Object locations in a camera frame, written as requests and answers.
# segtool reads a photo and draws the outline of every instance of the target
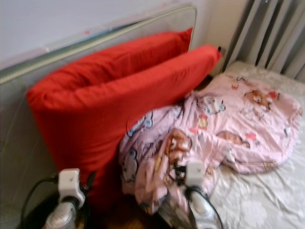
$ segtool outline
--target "pink blanket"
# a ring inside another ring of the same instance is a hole
[[[291,155],[302,115],[292,97],[261,82],[222,74],[183,103],[150,111],[120,143],[122,187],[153,214],[168,195],[187,212],[174,164],[202,160],[210,193],[219,165],[250,174],[277,168]]]

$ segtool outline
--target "red pillowcase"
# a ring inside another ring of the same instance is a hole
[[[79,168],[81,182],[97,171],[90,194],[95,212],[121,195],[116,150],[125,133],[149,110],[183,98],[220,59],[209,46],[185,53],[191,32],[111,47],[51,73],[28,91],[58,169]]]

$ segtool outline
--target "white bedsheet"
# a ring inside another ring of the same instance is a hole
[[[291,94],[305,108],[305,84],[277,73],[235,62],[226,72],[260,79]],[[221,166],[211,202],[226,229],[305,228],[305,114],[299,140],[291,158],[266,174],[241,175]],[[175,228],[185,228],[183,218],[170,199],[159,211]]]

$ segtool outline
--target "red pillow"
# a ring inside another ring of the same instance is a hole
[[[84,182],[97,171],[90,201],[107,210],[121,194],[116,150],[153,108],[183,98],[220,58],[213,47],[187,52],[191,30],[118,45],[42,79],[27,99],[59,170],[77,167]]]

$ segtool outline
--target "white mattress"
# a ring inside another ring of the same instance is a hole
[[[291,94],[305,107],[305,84],[274,72],[235,62],[226,72],[248,74]],[[266,174],[240,175],[221,166],[210,200],[226,229],[305,228],[305,118],[291,158]],[[175,228],[187,228],[168,199],[160,215]]]

